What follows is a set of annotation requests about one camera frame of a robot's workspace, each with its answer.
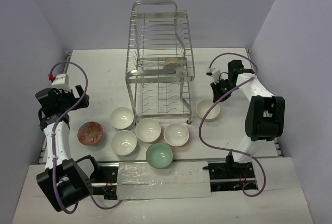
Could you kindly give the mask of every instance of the white wall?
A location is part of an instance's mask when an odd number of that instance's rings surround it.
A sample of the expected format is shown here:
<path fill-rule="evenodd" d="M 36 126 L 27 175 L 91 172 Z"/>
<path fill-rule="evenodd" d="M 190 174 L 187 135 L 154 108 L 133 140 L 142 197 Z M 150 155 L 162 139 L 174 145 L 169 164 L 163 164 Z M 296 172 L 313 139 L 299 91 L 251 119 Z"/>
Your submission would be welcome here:
<path fill-rule="evenodd" d="M 11 223 L 43 143 L 34 94 L 64 50 L 34 0 L 0 0 L 0 223 Z"/>
<path fill-rule="evenodd" d="M 36 0 L 66 49 L 126 48 L 136 0 Z M 274 0 L 174 0 L 188 10 L 192 44 L 251 47 Z"/>
<path fill-rule="evenodd" d="M 259 78 L 286 99 L 281 148 L 315 224 L 332 223 L 332 0 L 275 0 L 252 47 Z"/>

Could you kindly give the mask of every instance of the red connector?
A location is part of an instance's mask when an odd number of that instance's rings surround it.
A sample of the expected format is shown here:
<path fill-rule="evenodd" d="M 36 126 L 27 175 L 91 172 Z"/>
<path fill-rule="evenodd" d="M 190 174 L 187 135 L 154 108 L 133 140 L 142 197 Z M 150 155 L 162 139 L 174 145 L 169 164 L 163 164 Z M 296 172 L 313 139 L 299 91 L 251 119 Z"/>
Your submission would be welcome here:
<path fill-rule="evenodd" d="M 50 75 L 48 75 L 48 79 L 53 82 L 54 81 L 54 76 L 50 74 Z"/>

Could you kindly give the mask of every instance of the stainless steel dish rack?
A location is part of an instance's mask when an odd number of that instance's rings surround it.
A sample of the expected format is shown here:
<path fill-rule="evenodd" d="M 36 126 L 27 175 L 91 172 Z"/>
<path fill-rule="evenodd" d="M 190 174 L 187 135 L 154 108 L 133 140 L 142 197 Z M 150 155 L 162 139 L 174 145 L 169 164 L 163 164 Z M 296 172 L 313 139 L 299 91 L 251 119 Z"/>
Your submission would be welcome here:
<path fill-rule="evenodd" d="M 172 5 L 174 12 L 138 12 L 138 5 Z M 191 123 L 189 82 L 195 77 L 187 12 L 174 1 L 133 4 L 126 63 L 126 83 L 135 116 L 185 118 Z"/>

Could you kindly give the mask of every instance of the red patterned bowl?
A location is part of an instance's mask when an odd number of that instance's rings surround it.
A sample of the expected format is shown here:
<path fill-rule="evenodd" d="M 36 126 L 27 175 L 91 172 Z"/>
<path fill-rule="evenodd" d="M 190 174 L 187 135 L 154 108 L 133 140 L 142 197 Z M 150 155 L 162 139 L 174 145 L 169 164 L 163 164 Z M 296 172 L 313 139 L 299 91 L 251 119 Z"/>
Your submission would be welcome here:
<path fill-rule="evenodd" d="M 78 141 L 83 145 L 95 145 L 103 137 L 103 127 L 97 122 L 87 122 L 82 125 L 78 132 Z"/>

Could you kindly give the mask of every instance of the bowl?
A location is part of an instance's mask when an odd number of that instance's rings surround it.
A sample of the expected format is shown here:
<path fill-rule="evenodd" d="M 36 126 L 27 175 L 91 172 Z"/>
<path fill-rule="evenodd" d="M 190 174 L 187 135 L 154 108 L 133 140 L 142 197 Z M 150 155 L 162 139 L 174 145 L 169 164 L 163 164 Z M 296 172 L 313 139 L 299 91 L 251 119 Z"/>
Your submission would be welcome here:
<path fill-rule="evenodd" d="M 160 134 L 160 124 L 154 119 L 142 119 L 136 126 L 136 135 L 143 142 L 156 141 Z"/>
<path fill-rule="evenodd" d="M 110 114 L 109 120 L 114 128 L 125 129 L 134 121 L 134 114 L 129 108 L 118 107 Z"/>
<path fill-rule="evenodd" d="M 182 68 L 183 62 L 178 58 L 168 58 L 165 60 L 163 65 L 164 69 L 171 69 L 171 68 Z"/>
<path fill-rule="evenodd" d="M 182 146 L 189 139 L 189 131 L 183 124 L 173 123 L 166 127 L 164 138 L 171 146 Z"/>
<path fill-rule="evenodd" d="M 112 151 L 119 156 L 127 156 L 134 151 L 137 146 L 137 139 L 131 131 L 123 130 L 117 132 L 111 141 Z"/>
<path fill-rule="evenodd" d="M 162 169 L 173 161 L 173 151 L 165 143 L 156 143 L 147 149 L 146 160 L 152 167 Z"/>
<path fill-rule="evenodd" d="M 87 122 L 77 132 L 78 141 L 83 145 L 95 145 L 103 137 L 103 127 L 97 122 Z"/>
<path fill-rule="evenodd" d="M 205 99 L 200 101 L 196 106 L 196 112 L 197 115 L 200 118 L 203 118 L 206 112 L 210 109 L 210 107 L 213 105 L 213 101 L 209 99 Z M 218 117 L 220 114 L 220 106 L 216 105 L 212 111 L 207 115 L 206 120 L 213 120 Z"/>

